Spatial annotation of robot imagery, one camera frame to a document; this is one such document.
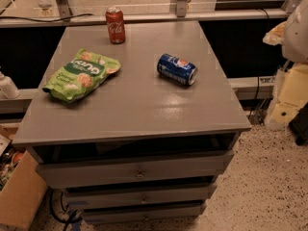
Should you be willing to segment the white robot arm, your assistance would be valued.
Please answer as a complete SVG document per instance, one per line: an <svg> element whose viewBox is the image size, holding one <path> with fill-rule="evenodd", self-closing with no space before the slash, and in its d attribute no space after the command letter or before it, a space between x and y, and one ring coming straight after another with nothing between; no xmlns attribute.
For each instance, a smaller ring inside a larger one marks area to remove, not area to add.
<svg viewBox="0 0 308 231"><path fill-rule="evenodd" d="M308 0L302 0L286 21L282 55L291 62L308 64Z"/></svg>

